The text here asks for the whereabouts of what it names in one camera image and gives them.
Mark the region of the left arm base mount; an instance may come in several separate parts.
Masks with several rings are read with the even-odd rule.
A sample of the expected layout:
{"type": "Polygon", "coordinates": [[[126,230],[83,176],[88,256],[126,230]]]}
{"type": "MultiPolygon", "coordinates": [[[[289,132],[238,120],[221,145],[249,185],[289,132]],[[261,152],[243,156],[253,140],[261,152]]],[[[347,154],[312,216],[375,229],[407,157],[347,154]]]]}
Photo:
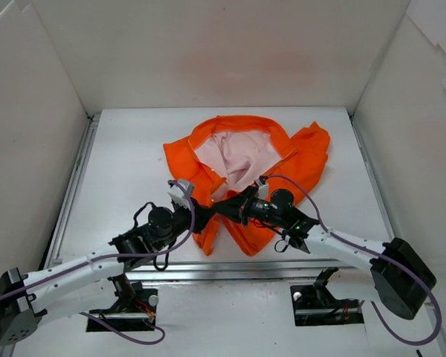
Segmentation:
{"type": "Polygon", "coordinates": [[[107,309],[92,309],[88,313],[119,332],[154,331],[158,289],[126,277],[113,278],[112,282],[116,301],[107,309]]]}

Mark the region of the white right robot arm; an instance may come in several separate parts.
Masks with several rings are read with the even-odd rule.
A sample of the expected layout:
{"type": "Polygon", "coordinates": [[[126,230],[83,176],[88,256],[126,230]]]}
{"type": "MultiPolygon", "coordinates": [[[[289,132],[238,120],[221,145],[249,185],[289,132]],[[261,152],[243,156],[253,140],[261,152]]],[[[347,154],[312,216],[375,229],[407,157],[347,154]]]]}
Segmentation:
{"type": "Polygon", "coordinates": [[[377,301],[405,320],[414,319],[432,295],[437,280],[405,240],[395,237],[389,242],[379,242],[344,236],[299,210],[290,190],[277,189],[267,200],[259,198],[257,191],[249,186],[233,198],[215,203],[213,209],[240,225],[255,220],[279,228],[292,248],[325,255],[368,274],[377,301]]]}

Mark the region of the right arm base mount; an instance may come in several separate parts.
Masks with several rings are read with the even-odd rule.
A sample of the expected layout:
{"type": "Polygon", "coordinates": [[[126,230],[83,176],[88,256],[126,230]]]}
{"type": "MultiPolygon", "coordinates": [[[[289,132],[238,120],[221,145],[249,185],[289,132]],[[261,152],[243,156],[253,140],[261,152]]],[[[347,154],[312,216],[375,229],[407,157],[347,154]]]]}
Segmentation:
{"type": "Polygon", "coordinates": [[[296,327],[364,324],[360,300],[336,298],[328,290],[329,279],[338,272],[339,268],[328,268],[313,283],[290,286],[296,327]]]}

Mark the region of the orange jacket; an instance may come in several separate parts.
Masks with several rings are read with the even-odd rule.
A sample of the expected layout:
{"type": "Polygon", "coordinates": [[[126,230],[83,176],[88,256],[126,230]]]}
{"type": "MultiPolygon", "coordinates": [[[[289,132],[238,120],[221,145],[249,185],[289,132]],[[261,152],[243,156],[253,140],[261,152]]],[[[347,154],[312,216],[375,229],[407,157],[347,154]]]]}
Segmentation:
{"type": "Polygon", "coordinates": [[[290,190],[299,204],[320,181],[329,144],[329,133],[317,123],[289,136],[270,118],[227,115],[163,148],[172,176],[194,184],[200,205],[233,197],[263,175],[270,176],[271,192],[290,190]]]}

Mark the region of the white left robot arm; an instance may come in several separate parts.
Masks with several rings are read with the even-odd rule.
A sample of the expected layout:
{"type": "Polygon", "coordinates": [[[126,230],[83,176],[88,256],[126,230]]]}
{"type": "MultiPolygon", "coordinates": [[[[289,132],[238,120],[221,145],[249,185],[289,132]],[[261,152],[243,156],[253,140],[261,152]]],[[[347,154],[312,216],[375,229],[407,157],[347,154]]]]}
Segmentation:
{"type": "Polygon", "coordinates": [[[126,273],[165,255],[202,232],[214,211],[195,199],[173,208],[151,208],[147,222],[135,223],[101,248],[49,269],[0,277],[0,346],[15,344],[54,320],[111,309],[125,312],[134,302],[126,273]]]}

